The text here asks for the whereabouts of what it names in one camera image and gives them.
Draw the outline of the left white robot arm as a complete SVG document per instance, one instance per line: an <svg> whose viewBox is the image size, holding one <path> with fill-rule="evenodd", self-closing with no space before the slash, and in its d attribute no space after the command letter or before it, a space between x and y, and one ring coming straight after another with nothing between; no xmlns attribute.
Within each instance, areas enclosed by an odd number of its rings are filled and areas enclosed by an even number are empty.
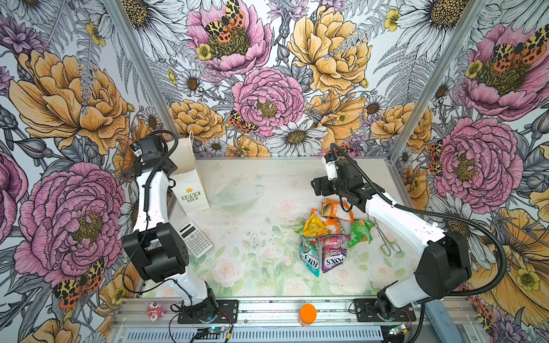
<svg viewBox="0 0 549 343"><path fill-rule="evenodd" d="M170 175L177 170L170 157L178 145L177 136L165 129L132 144L137 156L138 215L122 246L144 281L157 286L169 282L182 297L182 310L190 319L211 323L219 310L214 292L192 271L187 245L168 214Z"/></svg>

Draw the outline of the teal Fox's candy bag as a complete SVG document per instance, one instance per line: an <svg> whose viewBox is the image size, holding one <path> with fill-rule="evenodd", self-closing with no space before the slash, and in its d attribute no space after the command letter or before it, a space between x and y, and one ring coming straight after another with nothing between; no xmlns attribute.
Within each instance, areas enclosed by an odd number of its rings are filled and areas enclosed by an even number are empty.
<svg viewBox="0 0 549 343"><path fill-rule="evenodd" d="M320 276L321 271L321 246L316 237L302 237L300 243L300 257L306 267L315 277Z"/></svg>

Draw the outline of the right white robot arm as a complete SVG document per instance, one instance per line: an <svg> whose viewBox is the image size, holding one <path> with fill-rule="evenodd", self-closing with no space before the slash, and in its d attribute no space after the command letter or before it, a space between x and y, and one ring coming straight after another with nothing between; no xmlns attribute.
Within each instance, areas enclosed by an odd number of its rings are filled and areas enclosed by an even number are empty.
<svg viewBox="0 0 549 343"><path fill-rule="evenodd" d="M324 156L324 177L311 185L317 196L337 195L377 223L384 224L415 250L419 263L413 275L377 293L377 315L388 320L410 304L448 296L472 275L468 241L463 235L445 232L404 210L384 189L366 180L354 159L335 153Z"/></svg>

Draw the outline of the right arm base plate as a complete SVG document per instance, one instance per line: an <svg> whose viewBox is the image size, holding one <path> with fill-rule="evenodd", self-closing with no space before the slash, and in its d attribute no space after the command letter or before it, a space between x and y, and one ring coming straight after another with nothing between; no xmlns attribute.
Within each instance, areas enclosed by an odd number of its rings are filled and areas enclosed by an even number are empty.
<svg viewBox="0 0 549 343"><path fill-rule="evenodd" d="M417 317L412 306L396 308L377 298L354 299L347 309L358 322L415 322Z"/></svg>

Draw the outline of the green snack packet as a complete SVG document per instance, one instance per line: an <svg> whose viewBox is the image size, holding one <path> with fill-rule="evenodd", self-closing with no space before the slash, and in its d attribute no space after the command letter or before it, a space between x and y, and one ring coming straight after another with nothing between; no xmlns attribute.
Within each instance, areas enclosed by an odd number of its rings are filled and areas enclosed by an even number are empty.
<svg viewBox="0 0 549 343"><path fill-rule="evenodd" d="M354 247L361 242L371 243L371 241L373 241L373 236L371 234L371 229L373 227L374 224L369 220L355 220L352 225L348 247Z"/></svg>

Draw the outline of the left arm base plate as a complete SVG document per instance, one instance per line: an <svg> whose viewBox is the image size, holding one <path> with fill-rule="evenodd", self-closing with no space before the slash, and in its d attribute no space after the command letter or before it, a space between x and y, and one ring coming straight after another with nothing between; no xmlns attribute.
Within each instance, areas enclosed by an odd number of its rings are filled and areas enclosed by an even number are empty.
<svg viewBox="0 0 549 343"><path fill-rule="evenodd" d="M180 310L178 324L235 324L238 318L240 302L238 300L221 300L217 305L205 300L192 307L183 306Z"/></svg>

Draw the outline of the purple Fox's candy bag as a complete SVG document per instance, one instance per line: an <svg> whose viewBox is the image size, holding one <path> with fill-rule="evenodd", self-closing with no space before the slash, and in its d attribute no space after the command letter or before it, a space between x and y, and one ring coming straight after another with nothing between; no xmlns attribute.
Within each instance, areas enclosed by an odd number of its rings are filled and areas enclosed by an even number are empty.
<svg viewBox="0 0 549 343"><path fill-rule="evenodd" d="M329 234L320 237L322 245L322 272L327 273L345 262L350 237L343 234Z"/></svg>

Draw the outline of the white paper bag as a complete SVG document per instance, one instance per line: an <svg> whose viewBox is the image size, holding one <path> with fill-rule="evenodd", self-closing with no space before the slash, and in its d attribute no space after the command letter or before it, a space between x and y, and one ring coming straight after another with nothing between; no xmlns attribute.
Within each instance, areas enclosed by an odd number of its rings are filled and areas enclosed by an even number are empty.
<svg viewBox="0 0 549 343"><path fill-rule="evenodd" d="M170 155L177 167L170 176L175 181L172 191L187 216L210 208L194 155L194 141L193 133L186 138L179 138L176 150Z"/></svg>

